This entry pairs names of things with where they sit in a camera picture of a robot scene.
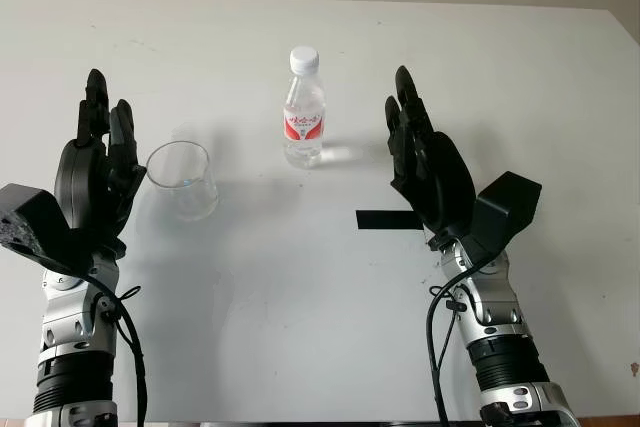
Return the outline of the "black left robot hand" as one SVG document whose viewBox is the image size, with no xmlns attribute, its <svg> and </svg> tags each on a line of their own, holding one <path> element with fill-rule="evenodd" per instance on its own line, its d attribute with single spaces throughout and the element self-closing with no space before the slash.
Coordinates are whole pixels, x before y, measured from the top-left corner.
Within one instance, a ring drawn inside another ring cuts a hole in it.
<svg viewBox="0 0 640 427">
<path fill-rule="evenodd" d="M 93 250 L 122 258 L 126 245 L 119 235 L 145 175 L 132 108 L 124 99 L 111 108 L 106 79 L 92 69 L 79 104 L 76 137 L 65 145 L 55 179 L 54 196 L 67 223 L 83 233 Z"/>
</svg>

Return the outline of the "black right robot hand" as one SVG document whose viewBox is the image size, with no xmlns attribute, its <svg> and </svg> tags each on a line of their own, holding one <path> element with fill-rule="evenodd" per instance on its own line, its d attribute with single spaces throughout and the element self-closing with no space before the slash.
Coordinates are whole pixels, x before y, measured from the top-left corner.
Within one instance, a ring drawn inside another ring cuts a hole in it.
<svg viewBox="0 0 640 427">
<path fill-rule="evenodd" d="M 433 234 L 429 247 L 441 250 L 469 231 L 476 199 L 473 180 L 451 138 L 433 127 L 406 67 L 397 69 L 395 86 L 396 95 L 385 102 L 391 186 Z"/>
</svg>

